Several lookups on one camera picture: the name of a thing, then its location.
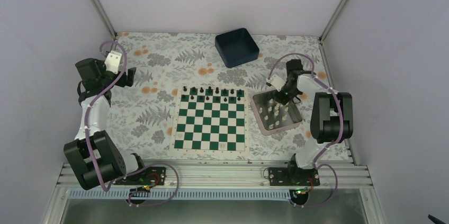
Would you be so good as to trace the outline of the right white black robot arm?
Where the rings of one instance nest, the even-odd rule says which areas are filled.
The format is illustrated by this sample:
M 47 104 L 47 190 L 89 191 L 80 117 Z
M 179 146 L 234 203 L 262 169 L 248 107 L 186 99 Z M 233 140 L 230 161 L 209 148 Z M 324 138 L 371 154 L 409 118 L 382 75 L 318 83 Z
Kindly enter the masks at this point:
M 276 89 L 275 100 L 286 106 L 300 94 L 313 100 L 310 132 L 313 137 L 303 150 L 294 154 L 295 166 L 287 171 L 292 185 L 300 185 L 307 179 L 306 169 L 323 167 L 318 160 L 330 148 L 353 134 L 353 99 L 348 92 L 339 92 L 323 83 L 315 73 L 315 67 L 304 70 L 300 59 L 286 62 L 287 78 L 274 74 L 271 69 L 267 84 Z

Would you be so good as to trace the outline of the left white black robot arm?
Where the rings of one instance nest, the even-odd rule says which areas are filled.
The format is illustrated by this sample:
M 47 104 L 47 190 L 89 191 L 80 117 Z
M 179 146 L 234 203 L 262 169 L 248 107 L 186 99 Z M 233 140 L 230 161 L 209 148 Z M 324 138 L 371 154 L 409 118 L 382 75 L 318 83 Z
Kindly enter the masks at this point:
M 64 154 L 81 188 L 90 190 L 125 175 L 133 184 L 143 183 L 148 171 L 141 157 L 119 151 L 106 132 L 109 85 L 132 86 L 136 68 L 121 73 L 110 62 L 95 58 L 81 60 L 75 67 L 81 77 L 77 93 L 82 120 L 74 141 L 64 145 Z

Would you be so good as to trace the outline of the white chess piece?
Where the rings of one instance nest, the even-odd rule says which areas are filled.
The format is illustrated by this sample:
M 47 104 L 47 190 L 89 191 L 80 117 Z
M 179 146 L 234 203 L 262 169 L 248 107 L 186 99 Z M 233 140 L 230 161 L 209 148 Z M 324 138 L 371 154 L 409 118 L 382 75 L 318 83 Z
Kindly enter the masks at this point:
M 225 142 L 219 143 L 219 149 L 220 150 L 227 150 L 227 143 L 225 143 Z

